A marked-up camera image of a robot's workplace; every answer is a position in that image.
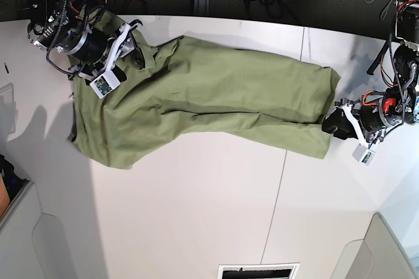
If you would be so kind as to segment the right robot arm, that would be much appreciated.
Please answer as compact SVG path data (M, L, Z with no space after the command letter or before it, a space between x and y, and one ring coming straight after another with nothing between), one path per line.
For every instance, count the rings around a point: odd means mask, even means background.
M27 0L30 23L27 37L45 51L47 62L69 80L75 77L90 83L105 71L126 79L117 63L128 59L139 67L145 59L134 37L141 21L123 28L108 29L110 0Z

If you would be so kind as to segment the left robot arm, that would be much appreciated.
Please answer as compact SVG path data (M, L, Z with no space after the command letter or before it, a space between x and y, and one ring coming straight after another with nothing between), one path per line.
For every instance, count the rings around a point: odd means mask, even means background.
M418 0L391 0L392 31L367 70L380 70L385 91L370 90L357 100L342 99L322 130L341 140L372 147L400 126L418 123Z

